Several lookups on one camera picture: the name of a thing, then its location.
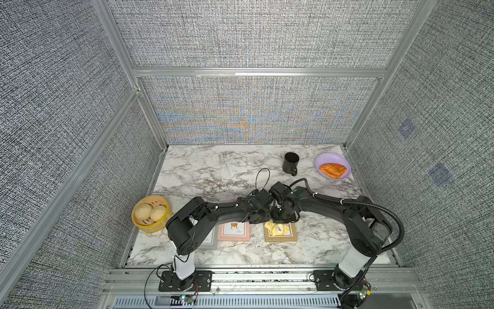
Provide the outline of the yellow cleaning cloth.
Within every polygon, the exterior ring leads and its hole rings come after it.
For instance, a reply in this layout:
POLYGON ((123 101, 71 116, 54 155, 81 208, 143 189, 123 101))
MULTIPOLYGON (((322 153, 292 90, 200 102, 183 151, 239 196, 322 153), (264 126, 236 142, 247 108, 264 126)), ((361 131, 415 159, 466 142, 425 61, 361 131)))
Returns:
POLYGON ((291 236, 292 229, 290 224, 275 224, 272 221, 266 222, 264 228, 269 237, 291 236))

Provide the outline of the tan wooden picture frame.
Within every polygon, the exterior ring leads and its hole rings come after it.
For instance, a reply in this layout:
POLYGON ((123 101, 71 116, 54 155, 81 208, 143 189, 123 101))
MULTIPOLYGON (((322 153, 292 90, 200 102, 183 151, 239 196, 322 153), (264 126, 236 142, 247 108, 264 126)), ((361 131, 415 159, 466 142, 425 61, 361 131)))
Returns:
POLYGON ((275 224, 272 221, 264 224, 264 240, 267 243, 296 242, 298 240, 294 223, 275 224))

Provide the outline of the pink picture frame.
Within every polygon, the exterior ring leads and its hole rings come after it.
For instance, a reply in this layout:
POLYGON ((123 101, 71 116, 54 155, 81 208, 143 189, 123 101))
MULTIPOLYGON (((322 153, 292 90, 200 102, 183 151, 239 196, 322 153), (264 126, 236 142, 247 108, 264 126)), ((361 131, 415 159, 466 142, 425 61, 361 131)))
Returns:
POLYGON ((220 242, 249 242, 250 224, 248 222, 230 222, 219 227, 217 239, 220 242))

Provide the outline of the grey-green picture frame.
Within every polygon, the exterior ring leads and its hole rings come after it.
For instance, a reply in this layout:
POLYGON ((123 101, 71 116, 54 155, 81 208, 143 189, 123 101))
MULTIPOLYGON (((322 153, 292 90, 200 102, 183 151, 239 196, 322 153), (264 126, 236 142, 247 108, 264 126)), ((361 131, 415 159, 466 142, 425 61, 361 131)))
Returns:
POLYGON ((214 250, 217 249, 217 227, 214 227, 204 239, 203 243, 198 247, 203 250, 214 250))

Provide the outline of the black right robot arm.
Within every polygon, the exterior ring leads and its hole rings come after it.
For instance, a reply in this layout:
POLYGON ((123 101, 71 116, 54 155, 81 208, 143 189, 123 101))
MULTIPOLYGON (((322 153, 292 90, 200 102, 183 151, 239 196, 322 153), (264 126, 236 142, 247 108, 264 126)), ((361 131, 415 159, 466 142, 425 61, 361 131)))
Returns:
POLYGON ((351 246, 334 268, 332 279, 340 290, 357 285, 376 257, 394 245, 387 243, 392 225, 383 214, 388 210, 364 196, 346 200, 280 182, 269 193, 278 204, 271 212, 274 222, 287 223, 298 219, 301 212, 314 212, 345 225, 351 246))

